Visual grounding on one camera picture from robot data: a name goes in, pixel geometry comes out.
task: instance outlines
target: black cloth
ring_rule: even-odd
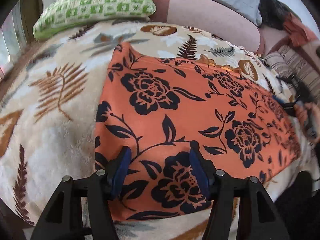
[[[320,165],[320,143],[315,151]],[[275,202],[291,240],[320,239],[320,191],[312,197],[312,184],[309,172],[299,172],[295,182]]]

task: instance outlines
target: blanket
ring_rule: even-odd
[[[0,107],[0,197],[30,224],[37,222],[64,175],[84,178],[99,165],[97,158],[95,162],[94,135],[99,98],[106,78],[119,78],[117,71],[112,72],[113,76],[110,74],[108,65],[114,49],[124,41],[151,57],[204,58],[206,62],[226,68],[238,67],[243,77],[282,100],[288,101],[291,96],[287,86],[279,84],[275,72],[265,68],[257,56],[197,28],[163,23],[101,22],[85,31],[74,28],[59,33],[47,41],[36,60],[18,75]],[[183,70],[178,67],[170,70],[172,75],[183,78]],[[292,123],[300,144],[300,157],[291,164],[287,159],[285,164],[284,156],[278,154],[278,160],[274,160],[282,161],[278,175],[269,176],[265,171],[261,175],[253,174],[264,181],[273,200],[290,185],[298,171],[316,170],[308,142],[297,122]],[[236,201],[234,207],[231,239],[237,225]],[[207,209],[161,220],[116,222],[116,229],[121,239],[198,239],[209,213]],[[161,216],[146,215],[141,220],[155,218]]]

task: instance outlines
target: pink headboard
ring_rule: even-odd
[[[235,11],[212,0],[153,0],[156,12],[150,19],[157,22],[192,26],[218,35],[246,50],[264,52],[259,29]]]

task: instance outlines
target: orange floral fabric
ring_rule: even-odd
[[[173,217],[211,206],[189,162],[190,141],[237,178],[270,180],[300,154],[290,119],[272,94],[238,73],[118,44],[96,118],[96,169],[129,146],[132,161],[114,220]]]

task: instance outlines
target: black flower print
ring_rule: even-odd
[[[204,210],[211,205],[201,194],[193,174],[188,152],[179,152],[164,161],[163,174],[166,177],[151,191],[152,198],[164,208],[180,205],[185,214]]]
[[[268,106],[272,112],[275,113],[277,119],[281,121],[282,118],[284,118],[284,112],[282,108],[277,104],[274,100],[268,99]]]
[[[213,76],[218,79],[220,86],[225,89],[229,89],[230,93],[235,97],[242,97],[242,91],[244,90],[244,87],[237,81],[234,81],[228,74],[220,72],[214,73]]]
[[[133,92],[130,104],[138,114],[149,114],[158,107],[176,110],[180,103],[180,98],[170,90],[169,83],[150,73],[127,73],[121,78],[121,83],[129,92]]]
[[[232,129],[226,131],[225,137],[229,148],[240,154],[244,167],[249,168],[262,148],[260,135],[254,126],[246,121],[233,120]]]
[[[111,113],[111,106],[107,101],[98,105],[96,122],[105,122]]]

